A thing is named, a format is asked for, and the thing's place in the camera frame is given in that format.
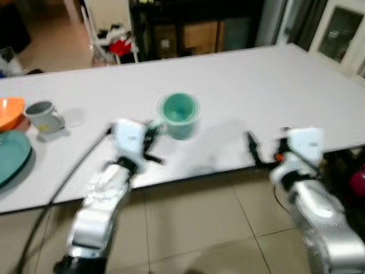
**floor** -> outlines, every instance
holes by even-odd
[[[25,273],[52,273],[79,205],[51,210]],[[2,273],[14,273],[38,214],[0,217]],[[310,273],[301,237],[275,202],[266,173],[236,171],[136,190],[118,218],[110,274]]]
[[[27,19],[31,43],[18,55],[26,70],[45,72],[87,69],[92,51],[83,23],[71,24],[66,10]]]

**green cup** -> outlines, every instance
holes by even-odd
[[[192,136],[198,121],[198,103],[185,93],[165,97],[160,103],[159,113],[166,132],[172,138],[185,140]]]

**white table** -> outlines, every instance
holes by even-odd
[[[265,160],[281,127],[324,128],[327,151],[365,144],[364,88],[292,45],[3,79],[1,96],[53,101],[68,132],[41,142],[34,128],[28,130],[36,157],[0,190],[0,212],[46,204],[109,122],[153,119],[159,98],[179,91],[201,103],[197,134],[183,142],[160,138],[152,152],[166,164],[149,164],[135,188],[252,166],[246,130],[261,142]],[[57,202],[82,198],[90,178],[114,156],[106,139]]]

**teal plate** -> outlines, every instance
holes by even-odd
[[[0,134],[0,187],[24,167],[31,155],[28,137],[19,131]]]

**orange bowl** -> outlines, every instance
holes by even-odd
[[[11,130],[17,126],[25,108],[23,98],[0,99],[0,131]]]

